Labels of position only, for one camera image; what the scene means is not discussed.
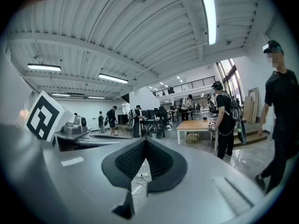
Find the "black pants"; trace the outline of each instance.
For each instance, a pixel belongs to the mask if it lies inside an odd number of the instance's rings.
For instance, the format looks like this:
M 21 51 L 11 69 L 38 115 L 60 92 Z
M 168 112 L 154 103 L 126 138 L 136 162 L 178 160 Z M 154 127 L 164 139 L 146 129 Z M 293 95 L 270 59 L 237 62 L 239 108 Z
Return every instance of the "black pants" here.
M 139 119 L 134 120 L 134 126 L 133 126 L 133 137 L 134 138 L 140 138 L 139 136 Z
M 188 120 L 188 110 L 183 110 L 181 109 L 181 113 L 182 113 L 182 121 Z
M 274 159 L 261 173 L 262 178 L 271 176 L 267 193 L 279 185 L 285 172 L 286 161 L 295 156 L 297 152 L 298 149 L 294 145 L 288 146 L 275 142 Z
M 225 136 L 222 134 L 218 135 L 218 154 L 217 157 L 220 159 L 224 158 L 226 148 L 228 147 L 227 154 L 232 155 L 234 147 L 234 132 L 232 131 L 229 135 Z

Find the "shoe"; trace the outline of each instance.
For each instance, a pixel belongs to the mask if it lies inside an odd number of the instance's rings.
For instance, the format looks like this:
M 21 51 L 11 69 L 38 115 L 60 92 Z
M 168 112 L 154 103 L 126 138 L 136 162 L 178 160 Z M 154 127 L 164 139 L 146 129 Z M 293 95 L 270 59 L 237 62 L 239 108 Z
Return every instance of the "shoe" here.
M 255 181 L 256 183 L 258 184 L 258 186 L 262 189 L 262 190 L 265 190 L 265 182 L 263 181 L 263 178 L 262 179 L 259 179 L 259 174 L 256 175 L 255 177 Z

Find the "fluorescent light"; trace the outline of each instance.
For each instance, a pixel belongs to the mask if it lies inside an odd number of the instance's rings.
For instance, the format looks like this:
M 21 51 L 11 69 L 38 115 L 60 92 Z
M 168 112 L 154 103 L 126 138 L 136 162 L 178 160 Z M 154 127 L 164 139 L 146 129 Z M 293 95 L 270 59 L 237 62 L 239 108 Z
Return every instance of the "fluorescent light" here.
M 88 96 L 90 99 L 104 99 L 105 97 Z
M 207 23 L 208 44 L 216 43 L 216 11 L 214 0 L 202 0 Z
M 67 95 L 67 94 L 52 94 L 54 96 L 70 96 L 70 95 Z
M 61 71 L 60 66 L 56 65 L 44 65 L 44 64 L 28 64 L 29 69 L 33 70 L 54 70 L 54 71 Z
M 127 80 L 112 77 L 112 76 L 108 76 L 108 75 L 103 75 L 103 74 L 99 74 L 99 78 L 103 78 L 103 79 L 107 79 L 107 80 L 113 80 L 113 81 L 117 81 L 117 82 L 124 83 L 124 84 L 128 83 Z

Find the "cap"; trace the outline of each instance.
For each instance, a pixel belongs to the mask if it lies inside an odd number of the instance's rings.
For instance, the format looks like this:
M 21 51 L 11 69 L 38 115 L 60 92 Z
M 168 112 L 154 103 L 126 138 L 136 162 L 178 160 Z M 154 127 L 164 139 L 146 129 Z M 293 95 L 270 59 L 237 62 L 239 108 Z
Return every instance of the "cap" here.
M 264 53 L 277 53 L 278 51 L 280 51 L 282 54 L 284 53 L 280 44 L 275 40 L 270 40 L 265 46 L 263 46 Z
M 212 88 L 214 88 L 214 87 L 218 87 L 218 86 L 221 86 L 222 84 L 221 84 L 221 82 L 220 81 L 216 81 L 216 82 L 214 82 L 214 84 L 212 85 Z

